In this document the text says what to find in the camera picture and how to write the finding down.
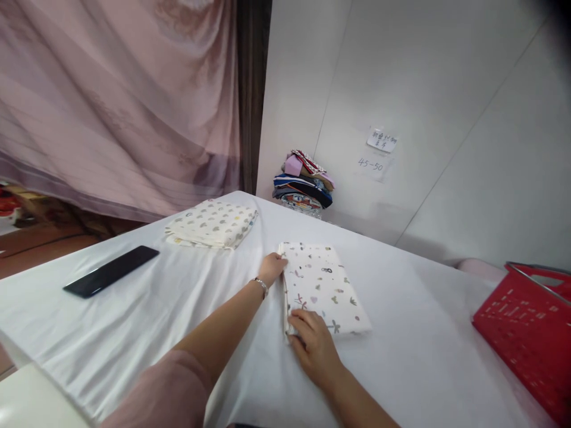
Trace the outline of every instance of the folded baby blanket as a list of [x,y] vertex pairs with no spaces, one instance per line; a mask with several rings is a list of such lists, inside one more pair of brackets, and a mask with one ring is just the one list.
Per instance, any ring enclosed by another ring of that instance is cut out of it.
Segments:
[[240,245],[254,225],[258,211],[209,199],[184,211],[165,227],[167,242],[204,248],[232,248]]
[[284,270],[285,334],[297,334],[287,321],[293,309],[316,311],[333,337],[371,330],[369,317],[332,247],[284,242],[278,252],[288,260]]

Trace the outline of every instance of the folded cloth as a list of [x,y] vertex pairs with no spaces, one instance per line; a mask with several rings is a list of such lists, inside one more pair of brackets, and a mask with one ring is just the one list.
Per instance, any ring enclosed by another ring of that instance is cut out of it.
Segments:
[[309,171],[305,168],[305,166],[302,166],[301,175],[303,177],[312,177],[316,178],[317,180],[320,180],[325,186],[325,188],[330,192],[335,190],[335,183],[333,182],[333,179],[329,176],[329,174],[327,174],[326,172],[324,172],[323,174],[311,175]]
[[323,208],[327,208],[333,203],[331,193],[327,191],[323,182],[316,178],[292,177],[291,175],[280,174],[274,177],[274,187],[293,187],[301,193],[317,199]]
[[209,199],[186,210],[165,227],[167,242],[203,248],[236,249],[254,225],[258,211]]
[[289,153],[284,164],[284,172],[289,175],[299,177],[302,174],[303,164],[296,155]]
[[300,161],[299,158],[292,153],[287,156],[282,170],[286,174],[294,175],[295,177],[302,175],[304,177],[317,178],[323,182],[325,188],[330,192],[335,189],[335,182],[331,176],[329,176],[326,172],[323,174],[311,174],[308,169],[303,166],[302,161]]
[[292,150],[291,152],[296,155],[300,161],[302,161],[303,166],[305,166],[311,174],[323,174],[324,172],[327,172],[325,168],[315,163],[307,153],[301,150]]
[[274,191],[272,192],[272,197],[276,199],[281,199],[283,195],[291,194],[291,193],[298,193],[298,189],[294,189],[293,187],[275,187]]
[[290,193],[283,195],[280,199],[282,205],[294,211],[321,219],[321,204],[311,196],[300,193]]
[[278,253],[284,270],[284,332],[297,334],[287,317],[293,309],[316,311],[333,337],[370,331],[365,313],[345,268],[332,247],[284,242]]

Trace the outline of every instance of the basket handle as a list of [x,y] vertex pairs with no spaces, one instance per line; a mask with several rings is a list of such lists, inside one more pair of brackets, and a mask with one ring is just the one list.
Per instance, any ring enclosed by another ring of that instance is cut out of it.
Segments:
[[543,265],[527,265],[526,263],[518,263],[518,262],[506,262],[507,265],[513,267],[513,265],[518,265],[518,266],[525,266],[526,268],[531,268],[531,269],[541,269],[541,270],[549,270],[551,272],[555,272],[555,273],[562,273],[564,275],[569,275],[571,276],[571,272],[565,269],[559,269],[558,267],[549,267],[549,266],[543,266]]
[[546,290],[547,292],[549,292],[551,295],[557,297],[559,300],[561,300],[562,302],[566,303],[567,305],[571,306],[571,301],[565,299],[562,295],[556,293],[555,291],[553,291],[551,289],[551,287],[548,287],[542,283],[540,283],[539,281],[537,281],[536,279],[532,278],[531,276],[529,276],[527,273],[525,273],[524,271],[520,270],[518,268],[518,266],[524,266],[526,268],[531,268],[531,269],[541,269],[541,270],[550,270],[552,272],[555,273],[562,273],[564,275],[571,275],[570,272],[563,270],[563,269],[557,269],[554,267],[548,267],[548,266],[541,266],[541,265],[526,265],[525,263],[517,263],[517,262],[506,262],[506,267],[511,268],[513,270],[515,270],[517,273],[525,276],[526,278],[528,278],[530,281],[533,281],[534,283],[536,283],[537,285],[539,285],[541,288],[543,288],[544,290]]

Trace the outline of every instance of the white chair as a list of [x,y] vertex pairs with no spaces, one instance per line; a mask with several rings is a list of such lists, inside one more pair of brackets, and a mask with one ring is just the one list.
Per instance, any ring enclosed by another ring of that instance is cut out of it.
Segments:
[[0,382],[0,428],[88,428],[83,417],[34,365]]

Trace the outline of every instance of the bracelet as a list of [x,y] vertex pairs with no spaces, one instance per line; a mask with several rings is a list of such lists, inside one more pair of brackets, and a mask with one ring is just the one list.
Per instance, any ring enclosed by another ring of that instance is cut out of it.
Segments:
[[266,296],[268,295],[268,286],[264,283],[264,281],[262,281],[261,279],[259,279],[258,277],[254,278],[254,281],[258,281],[263,288],[263,297],[262,300],[266,299]]

